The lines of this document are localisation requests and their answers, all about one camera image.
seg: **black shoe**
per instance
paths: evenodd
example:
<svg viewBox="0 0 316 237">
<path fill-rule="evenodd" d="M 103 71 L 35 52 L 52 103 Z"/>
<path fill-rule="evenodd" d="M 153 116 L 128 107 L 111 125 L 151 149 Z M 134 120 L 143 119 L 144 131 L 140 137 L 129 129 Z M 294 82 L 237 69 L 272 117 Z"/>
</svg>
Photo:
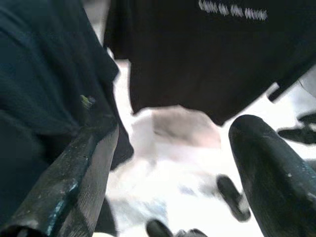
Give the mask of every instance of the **black shoe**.
<svg viewBox="0 0 316 237">
<path fill-rule="evenodd" d="M 207 237 L 206 234 L 204 234 L 202 231 L 200 231 L 198 229 L 189 230 L 189 233 L 194 234 L 197 237 Z"/>
<path fill-rule="evenodd" d="M 316 124 L 316 113 L 304 115 L 298 118 L 297 120 L 305 124 L 311 124 L 311 123 Z"/>
<path fill-rule="evenodd" d="M 251 214 L 249 208 L 246 211 L 241 211 L 239 207 L 241 194 L 236 189 L 231 179 L 226 175 L 219 175 L 216 178 L 216 183 L 220 194 L 231 209 L 233 216 L 239 222 L 249 220 Z"/>
<path fill-rule="evenodd" d="M 316 132 L 308 126 L 279 130 L 277 133 L 280 137 L 294 142 L 300 142 L 307 145 L 316 144 Z"/>
<path fill-rule="evenodd" d="M 170 229 L 156 219 L 147 222 L 146 232 L 149 237 L 173 237 Z"/>
</svg>

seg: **black t-shirt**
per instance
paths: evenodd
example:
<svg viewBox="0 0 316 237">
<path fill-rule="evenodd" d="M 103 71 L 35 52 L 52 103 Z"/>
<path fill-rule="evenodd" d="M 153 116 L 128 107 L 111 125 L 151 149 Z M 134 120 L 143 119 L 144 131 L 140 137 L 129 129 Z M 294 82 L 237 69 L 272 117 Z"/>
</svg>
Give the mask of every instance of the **black t-shirt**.
<svg viewBox="0 0 316 237">
<path fill-rule="evenodd" d="M 76 137 L 89 103 L 120 124 L 112 167 L 133 149 L 113 96 L 118 68 L 80 0 L 2 0 L 0 49 L 1 226 Z"/>
<path fill-rule="evenodd" d="M 105 46 L 131 61 L 134 112 L 180 104 L 223 124 L 316 62 L 314 0 L 112 0 Z"/>
</svg>

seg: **white floor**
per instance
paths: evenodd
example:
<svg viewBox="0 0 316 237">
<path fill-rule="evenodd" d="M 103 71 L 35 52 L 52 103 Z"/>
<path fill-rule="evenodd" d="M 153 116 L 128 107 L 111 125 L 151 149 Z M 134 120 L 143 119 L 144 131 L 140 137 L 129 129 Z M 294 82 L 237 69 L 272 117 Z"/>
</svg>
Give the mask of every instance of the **white floor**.
<svg viewBox="0 0 316 237">
<path fill-rule="evenodd" d="M 94 27 L 101 38 L 101 25 Z M 120 235 L 145 237 L 144 223 L 159 218 L 173 232 L 198 228 L 210 237 L 261 237 L 253 216 L 246 223 L 233 218 L 215 185 L 216 175 L 222 173 L 241 190 L 228 141 L 234 118 L 219 128 L 205 115 L 181 107 L 144 110 L 133 117 L 129 64 L 118 65 L 116 101 L 135 148 L 134 157 L 110 174 L 107 187 Z M 312 110 L 316 110 L 316 99 L 295 85 L 277 103 L 263 95 L 240 114 L 260 116 L 278 129 L 293 127 L 298 115 Z M 301 157 L 316 158 L 316 146 L 289 144 Z"/>
</svg>

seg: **tiled floor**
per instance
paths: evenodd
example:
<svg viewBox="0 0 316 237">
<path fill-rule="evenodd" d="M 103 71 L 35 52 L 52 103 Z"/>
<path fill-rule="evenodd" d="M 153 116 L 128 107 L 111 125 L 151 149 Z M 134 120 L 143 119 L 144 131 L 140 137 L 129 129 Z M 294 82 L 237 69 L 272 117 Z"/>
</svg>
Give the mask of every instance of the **tiled floor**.
<svg viewBox="0 0 316 237">
<path fill-rule="evenodd" d="M 89 9 L 90 17 L 100 14 L 100 7 Z M 92 22 L 100 37 L 100 22 Z M 228 141 L 233 119 L 218 128 L 204 115 L 179 107 L 164 113 L 144 110 L 133 117 L 128 97 L 129 64 L 118 62 L 118 65 L 121 75 L 115 84 L 116 101 L 135 148 L 132 160 L 111 173 L 108 182 L 107 196 L 120 235 L 147 236 L 144 223 L 154 217 L 174 232 L 199 228 L 210 237 L 261 237 L 254 217 L 247 223 L 233 218 L 215 185 L 216 175 L 224 173 L 241 190 Z M 316 99 L 295 85 L 275 104 L 263 95 L 240 114 L 260 116 L 278 129 L 296 125 L 298 115 L 312 110 L 316 110 Z M 289 144 L 301 157 L 316 158 L 315 146 Z"/>
</svg>

